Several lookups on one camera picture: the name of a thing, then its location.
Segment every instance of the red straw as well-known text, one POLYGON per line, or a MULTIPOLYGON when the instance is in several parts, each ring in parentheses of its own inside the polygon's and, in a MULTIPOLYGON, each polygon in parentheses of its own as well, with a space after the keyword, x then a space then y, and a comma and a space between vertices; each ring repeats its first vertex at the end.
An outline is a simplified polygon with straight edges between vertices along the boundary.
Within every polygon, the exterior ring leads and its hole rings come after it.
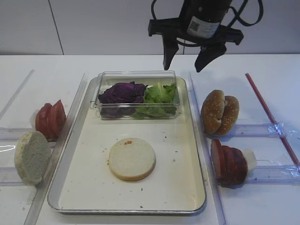
MULTIPOLYGON (((255 94, 256 94, 258 100, 259 100, 260 103, 262 104, 262 107, 263 107, 263 109, 265 110, 265 112, 267 113, 268 118, 270 119, 271 123, 272 123, 273 125, 276 125, 277 122, 276 122, 275 118, 273 117, 273 115, 272 115, 270 109, 268 108, 266 102, 264 101, 262 95, 259 93, 259 91, 258 91, 256 85, 254 84, 254 82, 253 82, 253 80, 252 80, 250 74, 246 74, 246 78, 248 79, 248 81, 249 81, 249 83, 250 83, 250 85, 251 85, 253 91, 255 92, 255 94)), ((295 155, 294 151, 292 150, 292 148, 291 148, 289 142, 287 141, 286 137, 281 137, 281 136, 279 136, 279 137, 280 137, 280 139, 281 139, 282 144, 285 146, 287 152, 289 153, 289 155, 290 155, 292 161, 294 162, 294 164, 295 164, 295 165, 300 165, 300 162, 299 162, 299 160, 297 159, 297 156, 295 155)))

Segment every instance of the robotic arm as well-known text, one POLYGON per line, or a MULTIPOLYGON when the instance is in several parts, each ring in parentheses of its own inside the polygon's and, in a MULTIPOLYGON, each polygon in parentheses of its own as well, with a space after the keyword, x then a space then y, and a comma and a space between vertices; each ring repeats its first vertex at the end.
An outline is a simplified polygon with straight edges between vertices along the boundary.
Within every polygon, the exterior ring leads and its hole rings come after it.
POLYGON ((158 20, 154 13, 154 5, 151 4, 153 19, 150 20, 148 33, 158 34, 163 38, 164 45, 164 69, 168 70, 172 59, 179 50, 178 45, 187 47, 201 47, 201 51, 195 61, 195 68, 200 72, 210 62, 225 54, 226 42, 233 42, 239 45, 244 38, 241 30, 231 28, 239 21, 244 26, 253 26, 261 21, 263 17, 263 3, 259 3, 259 17, 255 23, 247 23, 241 19, 240 14, 244 10, 248 0, 244 0, 237 11, 230 6, 232 0, 184 0, 179 17, 158 20), (220 25, 229 9, 234 13, 233 20, 227 25, 220 25), (178 41, 177 38, 192 42, 187 44, 178 41))

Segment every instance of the purple cabbage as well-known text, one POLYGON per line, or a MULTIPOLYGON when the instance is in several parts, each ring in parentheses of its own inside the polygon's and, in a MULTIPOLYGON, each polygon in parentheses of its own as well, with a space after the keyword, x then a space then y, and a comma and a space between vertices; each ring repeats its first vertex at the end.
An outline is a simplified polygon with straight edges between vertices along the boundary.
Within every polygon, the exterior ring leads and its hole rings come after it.
MULTIPOLYGON (((144 84, 116 83, 98 96, 102 104, 143 103, 144 84)), ((102 107, 101 115, 108 118, 120 118, 135 113, 134 107, 102 107)))

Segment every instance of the green lettuce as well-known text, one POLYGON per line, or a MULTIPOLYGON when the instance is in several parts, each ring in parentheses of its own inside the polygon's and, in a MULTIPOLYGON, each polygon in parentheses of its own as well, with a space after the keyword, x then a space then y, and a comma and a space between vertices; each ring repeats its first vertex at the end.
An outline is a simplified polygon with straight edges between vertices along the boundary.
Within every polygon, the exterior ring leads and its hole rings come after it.
MULTIPOLYGON (((176 101, 176 85, 162 86, 160 82, 147 88, 144 94, 144 103, 174 103, 176 101)), ((132 117, 136 119, 144 119, 147 117, 164 117, 168 114, 175 115, 176 107, 137 107, 136 113, 132 117)))

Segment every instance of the white tray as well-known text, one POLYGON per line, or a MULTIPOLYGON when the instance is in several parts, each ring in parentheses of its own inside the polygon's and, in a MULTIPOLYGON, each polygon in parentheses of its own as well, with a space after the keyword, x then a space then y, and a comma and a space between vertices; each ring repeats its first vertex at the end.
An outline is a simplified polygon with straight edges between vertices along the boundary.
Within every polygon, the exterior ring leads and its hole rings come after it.
POLYGON ((201 212, 206 193, 185 81, 177 78, 181 114, 166 120, 101 120, 98 111, 90 107, 97 82, 94 78, 88 87, 57 166, 49 205, 58 212, 74 214, 201 212), (156 154, 154 171, 141 181, 119 180, 107 165, 109 149, 127 137, 144 139, 156 154))

